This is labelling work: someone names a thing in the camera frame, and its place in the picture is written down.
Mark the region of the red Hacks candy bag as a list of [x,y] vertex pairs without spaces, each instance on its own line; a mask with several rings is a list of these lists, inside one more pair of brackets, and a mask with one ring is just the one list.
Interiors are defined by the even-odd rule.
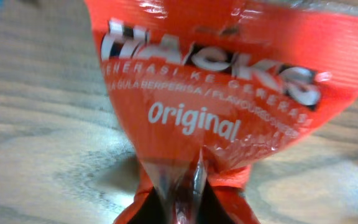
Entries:
[[257,223],[251,165],[358,97],[358,7],[328,1],[87,1],[140,164],[116,223]]

